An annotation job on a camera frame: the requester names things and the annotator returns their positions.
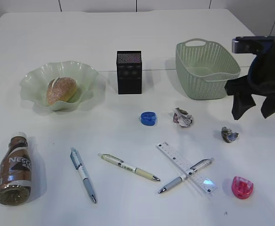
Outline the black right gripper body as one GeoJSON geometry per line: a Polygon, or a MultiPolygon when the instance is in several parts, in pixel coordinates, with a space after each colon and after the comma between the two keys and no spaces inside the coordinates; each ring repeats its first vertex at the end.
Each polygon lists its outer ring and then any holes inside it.
{"type": "Polygon", "coordinates": [[[275,97],[275,40],[268,52],[258,57],[249,76],[250,93],[275,97]]]}

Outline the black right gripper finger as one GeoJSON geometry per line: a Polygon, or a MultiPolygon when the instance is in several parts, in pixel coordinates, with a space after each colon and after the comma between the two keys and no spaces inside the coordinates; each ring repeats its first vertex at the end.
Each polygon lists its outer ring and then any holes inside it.
{"type": "Polygon", "coordinates": [[[225,84],[225,91],[228,96],[234,97],[232,116],[235,120],[239,120],[247,110],[256,105],[252,97],[252,89],[248,84],[247,75],[228,80],[225,84]]]}
{"type": "Polygon", "coordinates": [[[266,119],[275,113],[275,94],[261,94],[261,96],[266,97],[261,106],[261,113],[266,119]]]}

